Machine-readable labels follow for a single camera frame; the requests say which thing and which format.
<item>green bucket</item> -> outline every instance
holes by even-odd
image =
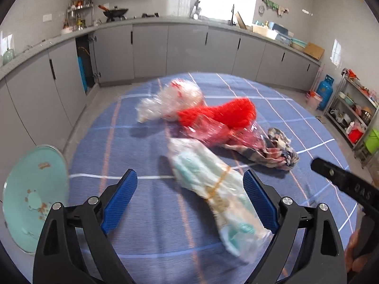
[[[379,131],[373,129],[365,140],[365,145],[370,154],[374,154],[379,148]]]

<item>blue gripper pad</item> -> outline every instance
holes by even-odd
[[[137,188],[137,184],[137,173],[131,170],[104,209],[104,219],[101,229],[105,234],[108,234],[119,224],[122,214]]]
[[[250,171],[243,175],[243,187],[263,226],[275,234],[279,229],[277,209]]]

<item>metal screw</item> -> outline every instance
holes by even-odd
[[[93,196],[93,197],[88,199],[88,204],[95,205],[98,201],[99,201],[99,199],[96,196]]]
[[[327,211],[328,208],[329,208],[329,207],[327,206],[327,204],[324,204],[324,203],[321,203],[321,204],[320,204],[320,209],[321,209],[321,210],[323,210],[323,211]]]
[[[283,198],[282,201],[286,205],[291,205],[293,203],[293,200],[287,196],[285,198]]]
[[[62,205],[59,202],[56,202],[56,203],[53,204],[53,209],[54,210],[58,210],[61,207],[62,207]]]

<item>blue plaid rug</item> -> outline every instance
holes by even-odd
[[[167,136],[176,137],[178,125],[162,119],[136,122],[139,101],[155,95],[176,77],[195,81],[209,106],[235,97],[251,99],[259,125],[264,131],[269,127],[281,129],[292,140],[299,163],[285,172],[254,165],[222,148],[213,148],[213,152],[241,174],[254,169],[265,184],[300,205],[328,204],[346,247],[355,229],[357,203],[310,169],[315,157],[348,168],[326,128],[295,101],[257,82],[232,75],[178,74],[150,81],[116,99],[80,142],[70,170],[71,205],[100,195],[108,185],[117,183],[127,169],[137,172],[137,190],[118,228],[109,235],[134,280],[138,284],[238,284],[245,282],[257,263],[245,264],[229,254],[206,202],[176,183],[167,159]],[[299,231],[296,236],[281,278],[291,273],[303,233]],[[99,276],[80,232],[79,237],[90,272]]]

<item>teal plate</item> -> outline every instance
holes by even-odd
[[[37,146],[13,167],[3,191],[3,212],[16,244],[33,254],[52,204],[68,202],[68,170],[54,147]]]

